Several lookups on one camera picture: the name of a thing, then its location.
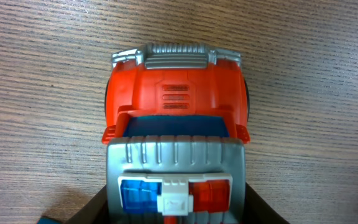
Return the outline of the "red toy fire truck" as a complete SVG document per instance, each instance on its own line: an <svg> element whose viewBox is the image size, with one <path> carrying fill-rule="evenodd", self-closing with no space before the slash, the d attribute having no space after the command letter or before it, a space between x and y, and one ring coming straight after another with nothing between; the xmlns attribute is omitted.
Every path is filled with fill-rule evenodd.
<svg viewBox="0 0 358 224"><path fill-rule="evenodd" d="M111 56L112 223L243 223L249 96L239 52L145 44Z"/></svg>

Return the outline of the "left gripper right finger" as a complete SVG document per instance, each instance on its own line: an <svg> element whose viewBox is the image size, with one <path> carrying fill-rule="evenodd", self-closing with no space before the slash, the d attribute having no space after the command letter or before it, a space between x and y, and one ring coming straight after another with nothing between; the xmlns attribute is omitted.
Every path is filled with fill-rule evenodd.
<svg viewBox="0 0 358 224"><path fill-rule="evenodd" d="M244 223L289 224L249 184L246 184Z"/></svg>

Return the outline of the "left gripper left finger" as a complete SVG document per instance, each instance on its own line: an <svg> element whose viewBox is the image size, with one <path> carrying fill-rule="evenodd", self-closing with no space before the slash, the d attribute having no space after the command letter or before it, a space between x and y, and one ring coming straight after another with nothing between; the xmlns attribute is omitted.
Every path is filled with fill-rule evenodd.
<svg viewBox="0 0 358 224"><path fill-rule="evenodd" d="M106 186L65 224L109 224Z"/></svg>

